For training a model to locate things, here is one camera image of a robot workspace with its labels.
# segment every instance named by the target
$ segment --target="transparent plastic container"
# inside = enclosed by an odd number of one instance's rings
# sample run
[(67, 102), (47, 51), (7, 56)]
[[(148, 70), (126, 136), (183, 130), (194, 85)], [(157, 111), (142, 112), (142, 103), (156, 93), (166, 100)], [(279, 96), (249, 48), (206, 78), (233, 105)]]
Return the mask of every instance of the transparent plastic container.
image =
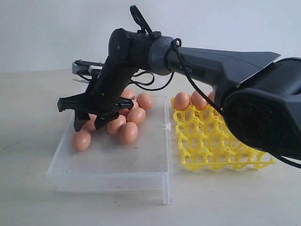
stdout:
[[(155, 87), (164, 83), (157, 81)], [(143, 92), (131, 85), (136, 94)], [(92, 134), (89, 148), (76, 153), (71, 147), (74, 113), (47, 172), (59, 191), (100, 192), (160, 189), (163, 203), (172, 202), (172, 149), (169, 118), (170, 99), (162, 91), (148, 92), (154, 106), (138, 125), (136, 141), (121, 144), (118, 136), (103, 128)]]

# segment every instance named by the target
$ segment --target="robotic arm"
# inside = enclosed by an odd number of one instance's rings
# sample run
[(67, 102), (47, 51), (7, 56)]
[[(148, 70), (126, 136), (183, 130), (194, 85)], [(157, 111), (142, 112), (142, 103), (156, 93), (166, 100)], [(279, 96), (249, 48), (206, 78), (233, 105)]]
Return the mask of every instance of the robotic arm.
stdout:
[[(74, 128), (79, 131), (97, 115), (96, 129), (131, 109), (131, 99), (120, 95), (139, 69), (166, 76), (185, 75), (192, 86), (223, 117), (231, 133), (242, 143), (270, 153), (301, 160), (301, 59), (273, 52), (234, 52), (181, 47), (180, 39), (152, 31), (136, 6), (130, 7), (137, 32), (116, 29), (109, 40), (104, 64), (75, 61), (74, 74), (90, 75), (87, 90), (60, 98), (58, 109), (75, 111)], [(212, 102), (193, 82), (213, 87)]]

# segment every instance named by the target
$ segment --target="egg tray cell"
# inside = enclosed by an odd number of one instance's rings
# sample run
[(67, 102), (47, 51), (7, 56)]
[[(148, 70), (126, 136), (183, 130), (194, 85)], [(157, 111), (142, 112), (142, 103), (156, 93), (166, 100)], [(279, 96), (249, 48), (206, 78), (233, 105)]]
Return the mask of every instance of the egg tray cell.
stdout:
[(239, 170), (248, 165), (262, 169), (275, 163), (268, 153), (238, 141), (212, 106), (198, 110), (190, 105), (186, 110), (178, 111), (174, 108), (174, 97), (171, 102), (182, 164), (189, 170), (195, 171), (204, 166), (211, 170), (225, 166)]

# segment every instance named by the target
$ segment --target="table surface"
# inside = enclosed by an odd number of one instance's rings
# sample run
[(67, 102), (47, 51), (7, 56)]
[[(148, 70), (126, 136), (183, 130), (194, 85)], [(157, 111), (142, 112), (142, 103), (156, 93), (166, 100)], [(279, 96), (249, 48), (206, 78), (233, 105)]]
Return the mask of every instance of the table surface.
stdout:
[[(0, 222), (2, 226), (301, 224), (301, 171), (278, 162), (261, 170), (189, 172), (174, 152), (174, 203), (157, 191), (70, 194), (46, 171), (67, 125), (59, 97), (82, 87), (70, 71), (0, 74)], [(211, 88), (197, 83), (208, 94)], [(192, 93), (184, 76), (166, 89)]]

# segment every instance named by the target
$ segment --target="yellow egg tray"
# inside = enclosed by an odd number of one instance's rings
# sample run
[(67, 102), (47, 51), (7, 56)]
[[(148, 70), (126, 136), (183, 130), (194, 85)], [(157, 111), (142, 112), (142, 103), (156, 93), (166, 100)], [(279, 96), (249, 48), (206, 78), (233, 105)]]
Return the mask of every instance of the yellow egg tray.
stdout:
[(185, 111), (178, 111), (174, 108), (174, 97), (171, 102), (182, 164), (189, 170), (204, 166), (212, 170), (220, 170), (225, 166), (239, 170), (248, 165), (262, 169), (275, 163), (268, 153), (238, 141), (212, 106), (198, 110), (190, 105)]

